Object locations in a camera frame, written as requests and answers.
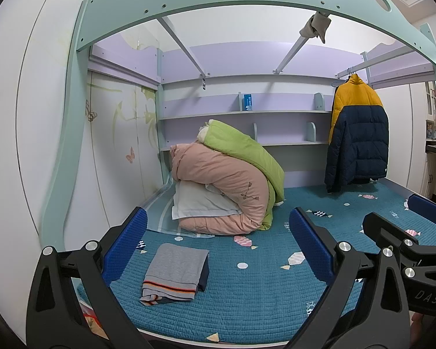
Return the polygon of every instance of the blue box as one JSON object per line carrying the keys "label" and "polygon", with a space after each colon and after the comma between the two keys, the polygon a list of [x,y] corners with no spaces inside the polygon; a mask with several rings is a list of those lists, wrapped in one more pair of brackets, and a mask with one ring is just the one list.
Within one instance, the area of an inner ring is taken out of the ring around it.
{"label": "blue box", "polygon": [[244,102],[243,110],[244,111],[252,111],[252,95],[251,94],[244,94],[243,102]]}

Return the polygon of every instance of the jacket sleeve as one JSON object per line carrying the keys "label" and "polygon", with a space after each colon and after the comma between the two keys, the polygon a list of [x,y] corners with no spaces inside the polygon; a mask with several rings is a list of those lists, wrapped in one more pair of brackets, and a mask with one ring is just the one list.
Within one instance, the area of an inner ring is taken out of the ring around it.
{"label": "jacket sleeve", "polygon": [[326,172],[324,174],[324,183],[329,193],[338,191],[337,186],[340,177],[341,160],[340,151],[344,140],[346,121],[343,114],[340,114],[333,129],[331,143],[328,146],[328,154],[326,157]]}

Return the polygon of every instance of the pink quilt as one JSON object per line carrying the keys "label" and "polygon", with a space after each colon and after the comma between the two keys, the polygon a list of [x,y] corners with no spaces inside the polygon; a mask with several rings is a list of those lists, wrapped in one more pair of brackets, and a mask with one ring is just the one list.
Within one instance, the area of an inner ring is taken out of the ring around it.
{"label": "pink quilt", "polygon": [[260,227],[268,204],[268,182],[256,167],[198,142],[171,146],[171,158],[176,181],[213,184],[242,210],[239,215],[182,218],[181,228],[204,234],[236,235]]}

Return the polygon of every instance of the yellow and navy jacket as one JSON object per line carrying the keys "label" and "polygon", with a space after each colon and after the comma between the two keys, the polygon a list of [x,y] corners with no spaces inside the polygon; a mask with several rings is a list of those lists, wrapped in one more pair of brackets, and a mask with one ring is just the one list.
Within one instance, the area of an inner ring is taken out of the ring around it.
{"label": "yellow and navy jacket", "polygon": [[376,92],[358,75],[336,89],[324,182],[337,192],[355,180],[386,177],[389,122]]}

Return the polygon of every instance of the blue gripper pad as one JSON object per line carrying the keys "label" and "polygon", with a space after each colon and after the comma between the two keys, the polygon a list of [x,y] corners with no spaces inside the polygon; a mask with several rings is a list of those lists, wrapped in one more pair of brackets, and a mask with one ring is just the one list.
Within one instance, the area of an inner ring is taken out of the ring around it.
{"label": "blue gripper pad", "polygon": [[412,194],[407,203],[410,211],[436,223],[436,203],[417,194]]}
{"label": "blue gripper pad", "polygon": [[143,208],[140,208],[103,258],[102,278],[107,286],[121,277],[146,229],[147,213]]}
{"label": "blue gripper pad", "polygon": [[[315,232],[315,227],[303,212],[296,208],[291,211],[289,215],[289,229],[292,236],[296,239],[315,277],[329,285],[334,277],[334,258],[333,254]],[[330,237],[330,242],[336,243],[332,236]]]}

